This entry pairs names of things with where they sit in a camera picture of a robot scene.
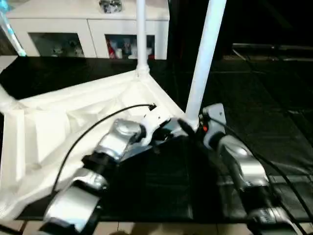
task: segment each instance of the white fabric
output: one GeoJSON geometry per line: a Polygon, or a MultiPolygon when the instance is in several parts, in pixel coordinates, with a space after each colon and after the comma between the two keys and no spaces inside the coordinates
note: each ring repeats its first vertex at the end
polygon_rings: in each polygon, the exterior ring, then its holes
{"type": "MultiPolygon", "coordinates": [[[[2,110],[0,219],[3,220],[17,217],[28,203],[50,193],[66,152],[99,119],[143,103],[162,105],[171,117],[184,116],[149,75],[138,79],[135,71],[14,102],[17,106],[2,110]]],[[[87,134],[71,153],[59,188],[82,166],[81,158],[91,153],[116,118],[140,120],[147,112],[147,107],[124,111],[87,134]]]]}

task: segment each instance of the black table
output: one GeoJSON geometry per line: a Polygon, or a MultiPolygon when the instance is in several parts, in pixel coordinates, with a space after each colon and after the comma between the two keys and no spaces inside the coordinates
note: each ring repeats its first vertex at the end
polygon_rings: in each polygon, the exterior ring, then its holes
{"type": "MultiPolygon", "coordinates": [[[[169,65],[166,61],[150,61],[149,65],[153,78],[184,110],[194,65],[169,65]]],[[[280,61],[213,62],[202,103],[207,106],[222,102],[228,125],[253,150],[281,167],[309,208],[313,208],[312,65],[280,61]]],[[[136,61],[132,60],[18,58],[0,74],[0,83],[12,96],[22,99],[135,67],[136,61]]],[[[245,212],[226,168],[218,163],[217,170],[209,158],[214,156],[204,154],[186,138],[177,138],[158,150],[151,149],[125,161],[102,219],[244,222],[245,212]]],[[[282,177],[269,166],[265,168],[287,208],[299,221],[308,222],[282,177]]],[[[50,199],[46,197],[29,205],[19,219],[42,219],[50,199]]]]}

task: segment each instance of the red object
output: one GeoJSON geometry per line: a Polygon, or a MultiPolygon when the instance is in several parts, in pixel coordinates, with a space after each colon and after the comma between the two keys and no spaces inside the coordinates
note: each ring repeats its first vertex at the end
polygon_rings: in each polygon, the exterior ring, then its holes
{"type": "Polygon", "coordinates": [[[108,51],[109,51],[109,57],[110,59],[115,59],[116,55],[115,55],[115,51],[113,50],[113,48],[111,47],[111,44],[109,41],[107,41],[107,46],[108,46],[108,51]]]}

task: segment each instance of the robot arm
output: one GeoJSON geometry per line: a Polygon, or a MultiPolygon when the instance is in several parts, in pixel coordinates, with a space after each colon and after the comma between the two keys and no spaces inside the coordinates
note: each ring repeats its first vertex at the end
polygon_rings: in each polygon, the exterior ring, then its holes
{"type": "Polygon", "coordinates": [[[213,149],[227,166],[247,213],[247,227],[251,232],[255,235],[296,235],[269,185],[262,164],[240,140],[226,135],[221,125],[215,122],[208,126],[211,128],[204,137],[204,145],[213,149]]]}
{"type": "Polygon", "coordinates": [[[82,159],[68,185],[51,201],[39,233],[48,235],[92,234],[100,219],[103,195],[109,189],[117,166],[134,144],[146,146],[153,132],[170,117],[154,108],[141,123],[117,119],[91,155],[82,159]]]}

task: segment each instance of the figurine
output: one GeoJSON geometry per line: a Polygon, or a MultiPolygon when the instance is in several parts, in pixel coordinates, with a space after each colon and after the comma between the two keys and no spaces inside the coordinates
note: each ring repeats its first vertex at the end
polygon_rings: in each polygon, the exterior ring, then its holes
{"type": "Polygon", "coordinates": [[[122,10],[121,0],[100,0],[99,5],[104,13],[114,13],[122,10]]]}

